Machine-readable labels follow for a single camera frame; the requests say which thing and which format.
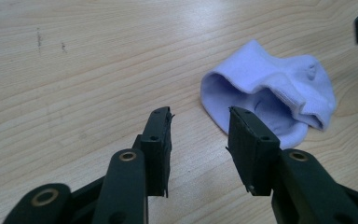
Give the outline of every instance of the table surface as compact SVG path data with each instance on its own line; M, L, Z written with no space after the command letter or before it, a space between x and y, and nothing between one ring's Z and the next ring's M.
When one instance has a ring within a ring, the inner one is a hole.
M0 1L0 222L31 189L103 176L169 105L170 197L149 198L150 223L275 223L200 103L202 77L252 39L323 64L337 110L297 148L358 190L357 15L358 1Z

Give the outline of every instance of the fabric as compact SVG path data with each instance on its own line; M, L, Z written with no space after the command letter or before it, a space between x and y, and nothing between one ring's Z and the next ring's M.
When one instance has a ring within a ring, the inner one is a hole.
M330 79L310 55L270 56L255 40L219 64L201 81L201 101L228 133L232 105L254 112L281 140L299 145L308 126L325 130L336 108Z

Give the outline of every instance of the scratch mark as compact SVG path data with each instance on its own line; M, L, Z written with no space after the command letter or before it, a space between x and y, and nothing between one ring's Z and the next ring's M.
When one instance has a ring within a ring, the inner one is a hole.
M18 3L19 3L19 2L10 3L9 5L10 5L11 7L13 7L13 6L17 5Z
M37 32L37 48L39 49L39 54L40 54L40 48L42 47L42 35L40 35L39 27L37 27L36 32Z
M49 139L51 139L53 134L51 131L52 126L51 126L50 106L48 106L48 105L46 105L46 106L48 108L48 114L47 114L47 116L48 116L48 137L49 137Z
M82 133L79 135L79 139L85 139L85 138L87 138L87 134L82 132Z
M67 51L66 51L66 48L65 48L65 47L66 47L66 46L65 46L65 43L61 42L61 49L62 49L62 52L67 53Z
M23 116L24 112L22 111L22 105L20 105L20 116Z
M61 110L59 110L59 114L60 114L60 123L62 123L63 122L63 115L62 115Z

